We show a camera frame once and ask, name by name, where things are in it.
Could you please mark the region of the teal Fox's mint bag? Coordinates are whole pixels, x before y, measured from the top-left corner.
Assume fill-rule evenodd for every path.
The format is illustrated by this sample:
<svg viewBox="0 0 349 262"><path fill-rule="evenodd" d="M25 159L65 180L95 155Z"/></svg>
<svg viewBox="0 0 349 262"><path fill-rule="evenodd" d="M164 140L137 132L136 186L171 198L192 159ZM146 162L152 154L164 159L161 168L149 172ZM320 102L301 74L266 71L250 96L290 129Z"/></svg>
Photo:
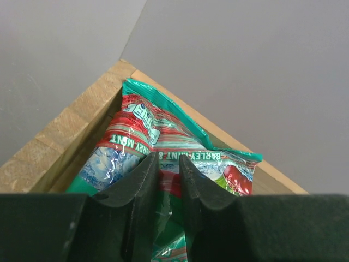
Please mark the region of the teal Fox's mint bag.
<svg viewBox="0 0 349 262"><path fill-rule="evenodd" d="M252 192L259 153L215 147L209 135L178 104L155 87L128 78L121 109L67 188L94 195L133 171L151 152L159 154L160 191L153 261L187 261L182 219L179 158L187 156L228 192Z"/></svg>

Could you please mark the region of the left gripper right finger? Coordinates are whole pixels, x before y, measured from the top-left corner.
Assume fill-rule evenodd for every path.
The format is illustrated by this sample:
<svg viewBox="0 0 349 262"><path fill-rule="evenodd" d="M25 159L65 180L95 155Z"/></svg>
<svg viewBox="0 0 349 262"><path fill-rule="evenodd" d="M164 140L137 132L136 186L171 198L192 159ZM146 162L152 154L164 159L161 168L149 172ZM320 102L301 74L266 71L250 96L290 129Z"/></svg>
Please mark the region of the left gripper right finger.
<svg viewBox="0 0 349 262"><path fill-rule="evenodd" d="M189 261L348 261L348 196L235 196L179 160Z"/></svg>

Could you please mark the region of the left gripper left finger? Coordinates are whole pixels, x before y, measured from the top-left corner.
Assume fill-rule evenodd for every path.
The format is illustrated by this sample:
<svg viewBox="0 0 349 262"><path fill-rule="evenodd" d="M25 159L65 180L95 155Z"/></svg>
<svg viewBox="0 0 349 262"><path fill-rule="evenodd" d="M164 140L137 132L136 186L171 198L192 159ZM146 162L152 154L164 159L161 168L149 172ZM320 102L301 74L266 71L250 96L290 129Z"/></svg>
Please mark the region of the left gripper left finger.
<svg viewBox="0 0 349 262"><path fill-rule="evenodd" d="M159 157L106 190L2 194L1 261L150 261Z"/></svg>

